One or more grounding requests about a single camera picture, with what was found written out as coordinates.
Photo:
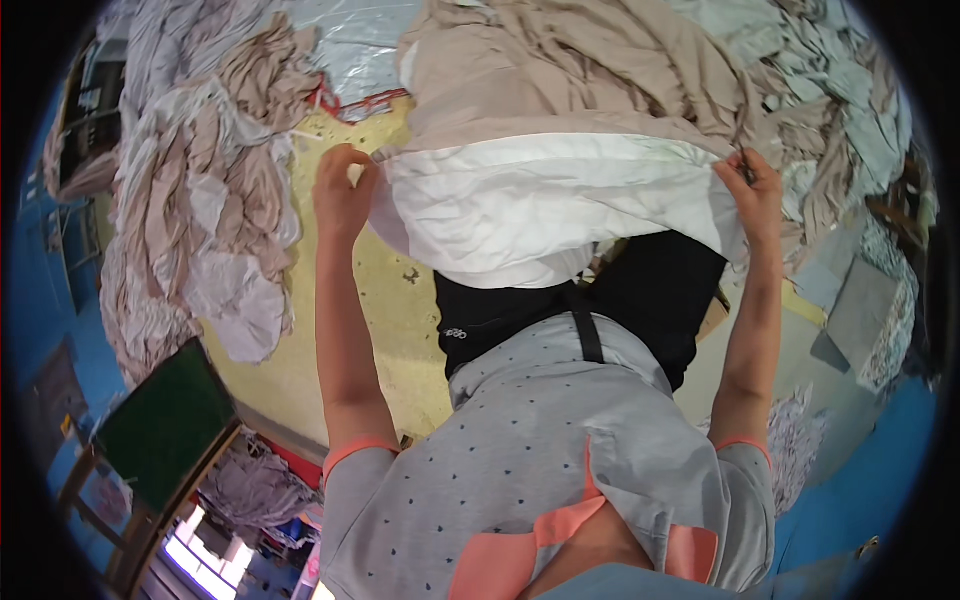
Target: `gray shirt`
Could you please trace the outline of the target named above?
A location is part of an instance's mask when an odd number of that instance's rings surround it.
[[[453,416],[414,447],[365,439],[331,455],[321,580],[338,599],[516,597],[605,501],[659,572],[734,590],[764,577],[765,449],[715,449],[649,349],[594,320],[606,364],[584,362],[558,315],[458,370]]]

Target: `yellow object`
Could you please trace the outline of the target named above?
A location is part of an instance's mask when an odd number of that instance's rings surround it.
[[[210,357],[230,392],[268,419],[323,445],[329,441],[317,380],[317,227],[310,191],[320,158],[332,146],[348,142],[370,153],[386,144],[408,141],[406,116],[413,101],[400,98],[392,101],[391,107],[392,112],[355,126],[325,113],[311,115],[297,126],[303,134],[294,134],[296,152],[289,168],[303,239],[293,247],[295,263],[286,273],[295,315],[293,334],[280,338],[269,360],[250,365],[231,361],[213,328],[203,323]],[[380,386],[396,428],[415,436],[429,435],[451,413],[444,355],[437,345],[440,314],[433,273],[417,261],[397,255],[368,230],[360,235],[353,254]]]
[[[783,308],[786,308],[790,312],[797,313],[818,327],[823,328],[827,326],[827,313],[824,312],[823,308],[798,296],[797,290],[793,287],[793,281],[784,279],[782,285],[781,304]]]

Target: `black shorts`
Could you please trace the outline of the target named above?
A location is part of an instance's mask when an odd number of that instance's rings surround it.
[[[696,336],[727,261],[676,231],[632,238],[583,291],[588,309],[613,319],[653,352],[674,391],[697,354]],[[571,310],[569,281],[539,290],[479,290],[439,273],[437,326],[446,378],[528,326]]]

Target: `forearm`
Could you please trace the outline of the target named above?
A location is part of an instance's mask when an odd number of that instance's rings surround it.
[[[769,401],[780,356],[783,262],[777,244],[751,250],[750,271],[727,346],[720,388],[734,396]]]
[[[352,248],[322,243],[317,251],[317,374],[324,407],[382,398],[352,258]]]

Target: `shirt sleeve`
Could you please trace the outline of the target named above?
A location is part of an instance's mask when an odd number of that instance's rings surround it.
[[[396,444],[358,441],[331,453],[324,462],[324,538],[320,550],[323,576],[353,524],[383,485],[396,459],[395,447]]]
[[[762,581],[773,564],[773,476],[767,453],[756,444],[722,445],[717,458],[731,506],[716,585],[742,591]]]

